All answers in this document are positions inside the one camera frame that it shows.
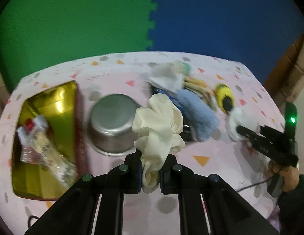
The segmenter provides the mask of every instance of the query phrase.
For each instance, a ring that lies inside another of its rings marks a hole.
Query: person's hand
[[[273,161],[270,161],[265,171],[265,176],[267,178],[272,177],[275,173],[284,177],[284,184],[282,190],[284,192],[290,192],[294,190],[299,184],[299,170],[292,166],[283,167],[282,165],[274,164]]]

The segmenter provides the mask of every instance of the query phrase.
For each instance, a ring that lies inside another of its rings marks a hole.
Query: metal bowl
[[[132,98],[112,94],[100,99],[93,107],[87,124],[87,135],[95,150],[109,156],[125,155],[135,151],[132,131],[136,109]]]

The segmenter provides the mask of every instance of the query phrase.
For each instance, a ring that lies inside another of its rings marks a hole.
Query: blue towel
[[[219,124],[214,111],[189,90],[178,90],[176,98],[183,107],[184,114],[194,128],[198,140],[206,141]]]

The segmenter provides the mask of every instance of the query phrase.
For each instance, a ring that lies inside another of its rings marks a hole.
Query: gold tray
[[[75,81],[53,87],[27,99],[18,120],[24,125],[28,118],[43,114],[54,132],[57,150],[77,166],[78,177],[88,173],[88,162],[83,142],[83,99]],[[21,144],[15,135],[11,181],[13,192],[22,198],[56,200],[67,190],[48,169],[20,161]]]

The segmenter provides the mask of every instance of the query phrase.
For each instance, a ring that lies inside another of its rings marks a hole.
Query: black cable
[[[31,220],[34,219],[34,218],[37,219],[37,220],[39,219],[37,216],[29,216],[29,218],[28,218],[28,229],[30,229],[30,227],[31,227]]]
[[[277,174],[279,174],[279,173],[283,170],[283,168],[284,168],[284,167],[282,167],[282,168],[280,169],[280,171],[277,172]],[[240,189],[238,189],[236,192],[239,193],[239,192],[241,192],[241,191],[243,191],[243,190],[245,190],[245,189],[248,189],[248,188],[251,188],[251,187],[254,187],[254,186],[263,184],[263,183],[266,183],[266,182],[270,181],[270,180],[273,178],[273,176],[269,177],[268,179],[266,179],[266,180],[264,180],[264,181],[261,181],[261,182],[258,182],[258,183],[253,183],[253,184],[251,184],[251,185],[249,185],[249,186],[245,186],[245,187],[243,187],[243,188],[240,188]]]

